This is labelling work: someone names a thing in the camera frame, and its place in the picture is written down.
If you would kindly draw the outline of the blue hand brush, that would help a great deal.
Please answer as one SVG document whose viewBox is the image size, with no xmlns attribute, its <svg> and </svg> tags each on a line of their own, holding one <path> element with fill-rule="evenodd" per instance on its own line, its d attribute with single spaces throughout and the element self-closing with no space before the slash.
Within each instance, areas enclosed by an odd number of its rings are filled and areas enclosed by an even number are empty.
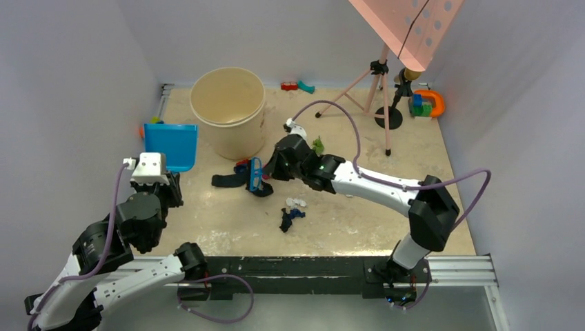
<svg viewBox="0 0 585 331">
<path fill-rule="evenodd" d="M 259 157 L 253 157 L 249 161 L 248 168 L 250 170 L 248 190 L 250 192 L 256 192 L 262 187 L 262 180 L 264 175 L 263 163 Z"/>
</svg>

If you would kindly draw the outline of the blue dustpan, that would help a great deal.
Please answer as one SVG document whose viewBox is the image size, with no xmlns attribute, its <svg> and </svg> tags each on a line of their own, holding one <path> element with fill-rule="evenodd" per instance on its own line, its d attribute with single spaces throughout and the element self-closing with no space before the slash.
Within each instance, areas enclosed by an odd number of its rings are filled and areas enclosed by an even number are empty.
<svg viewBox="0 0 585 331">
<path fill-rule="evenodd" d="M 166 167 L 171 172 L 187 172 L 194 167 L 198 138 L 197 125 L 166 123 L 143 125 L 144 151 L 164 154 Z"/>
</svg>

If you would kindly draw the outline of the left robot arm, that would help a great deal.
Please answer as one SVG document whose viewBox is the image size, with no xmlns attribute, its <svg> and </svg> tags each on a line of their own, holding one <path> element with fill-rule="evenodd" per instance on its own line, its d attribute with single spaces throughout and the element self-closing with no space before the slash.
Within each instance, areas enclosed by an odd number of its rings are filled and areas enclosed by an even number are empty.
<svg viewBox="0 0 585 331">
<path fill-rule="evenodd" d="M 26 297 L 28 330 L 96 330 L 111 309 L 156 286 L 196 282 L 207 275 L 207 260 L 196 243 L 116 281 L 106 278 L 140 253 L 159 245 L 171 208 L 181 207 L 180 174 L 165 172 L 154 184 L 132 181 L 135 189 L 102 221 L 90 224 L 72 245 L 66 265 L 42 294 Z"/>
</svg>

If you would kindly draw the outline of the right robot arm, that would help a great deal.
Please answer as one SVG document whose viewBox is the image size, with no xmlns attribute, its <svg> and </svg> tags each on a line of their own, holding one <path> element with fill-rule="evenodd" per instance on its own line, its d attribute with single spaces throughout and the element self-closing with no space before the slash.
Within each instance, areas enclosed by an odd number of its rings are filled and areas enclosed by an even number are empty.
<svg viewBox="0 0 585 331">
<path fill-rule="evenodd" d="M 387 263 L 389 275 L 398 281 L 410 276 L 430 252 L 444 250 L 459 216 L 459 207 L 437 177 L 405 180 L 355 169 L 342 157 L 317 155 L 298 134 L 276 143 L 264 170 L 279 181 L 299 179 L 313 190 L 363 198 L 405 216 L 410 230 Z"/>
</svg>

